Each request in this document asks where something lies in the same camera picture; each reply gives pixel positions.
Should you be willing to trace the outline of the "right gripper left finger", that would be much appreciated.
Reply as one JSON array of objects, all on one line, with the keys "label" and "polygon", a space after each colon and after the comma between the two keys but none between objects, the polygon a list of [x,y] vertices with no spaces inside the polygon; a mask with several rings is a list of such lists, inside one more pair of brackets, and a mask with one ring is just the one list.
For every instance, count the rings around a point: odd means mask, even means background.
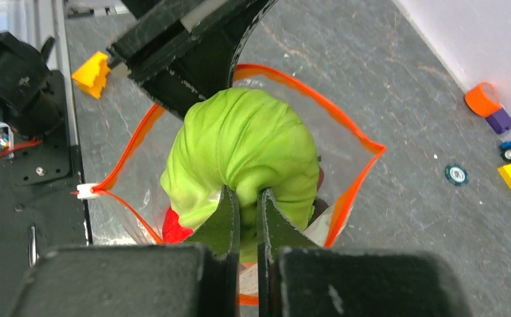
[{"label": "right gripper left finger", "polygon": [[183,243],[50,250],[8,315],[238,316],[239,235],[239,202],[223,187],[217,209]]}]

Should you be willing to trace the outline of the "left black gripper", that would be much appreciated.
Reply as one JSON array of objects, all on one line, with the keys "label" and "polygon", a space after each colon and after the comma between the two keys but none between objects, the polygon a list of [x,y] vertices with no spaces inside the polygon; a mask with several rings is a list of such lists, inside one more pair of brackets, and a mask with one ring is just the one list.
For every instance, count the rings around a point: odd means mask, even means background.
[{"label": "left black gripper", "polygon": [[137,19],[107,48],[108,66],[183,119],[232,85],[241,52],[271,0],[124,1]]}]

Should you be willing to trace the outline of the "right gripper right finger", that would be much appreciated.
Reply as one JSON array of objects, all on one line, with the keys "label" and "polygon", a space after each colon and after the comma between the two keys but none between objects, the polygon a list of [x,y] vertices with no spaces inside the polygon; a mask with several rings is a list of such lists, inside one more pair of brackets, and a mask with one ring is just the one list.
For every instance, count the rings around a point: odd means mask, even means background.
[{"label": "right gripper right finger", "polygon": [[281,213],[271,190],[257,202],[261,316],[470,316],[461,283],[432,252],[318,247]]}]

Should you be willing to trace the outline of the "red textured ball fruit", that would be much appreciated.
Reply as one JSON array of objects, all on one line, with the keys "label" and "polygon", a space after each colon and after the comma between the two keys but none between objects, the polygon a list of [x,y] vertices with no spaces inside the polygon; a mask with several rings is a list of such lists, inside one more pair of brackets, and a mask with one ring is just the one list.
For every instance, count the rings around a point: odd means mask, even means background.
[{"label": "red textured ball fruit", "polygon": [[169,207],[162,226],[162,239],[166,244],[178,244],[185,241],[194,231],[179,223],[179,215]]}]

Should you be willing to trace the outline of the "green cabbage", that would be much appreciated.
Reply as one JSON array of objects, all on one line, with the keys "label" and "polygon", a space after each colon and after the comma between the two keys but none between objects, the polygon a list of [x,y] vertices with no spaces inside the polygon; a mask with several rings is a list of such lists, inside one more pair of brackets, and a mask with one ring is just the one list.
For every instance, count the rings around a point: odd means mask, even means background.
[{"label": "green cabbage", "polygon": [[292,107],[253,88],[229,88],[193,105],[161,176],[179,223],[198,229],[216,210],[217,193],[234,191],[241,212],[240,261],[256,261],[256,204],[271,189],[279,210],[308,226],[319,183],[312,134]]}]

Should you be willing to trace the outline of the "clear zip top bag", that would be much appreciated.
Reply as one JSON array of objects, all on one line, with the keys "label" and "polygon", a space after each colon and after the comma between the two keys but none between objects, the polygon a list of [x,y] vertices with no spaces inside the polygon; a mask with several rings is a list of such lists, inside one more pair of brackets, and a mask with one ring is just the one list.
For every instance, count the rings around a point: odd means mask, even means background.
[{"label": "clear zip top bag", "polygon": [[331,247],[384,145],[336,104],[259,64],[237,66],[233,87],[193,105],[184,120],[153,105],[112,172],[77,186],[98,199],[138,244],[179,244],[216,212],[227,192],[239,203],[239,302],[259,304],[256,204],[270,189],[289,222]]}]

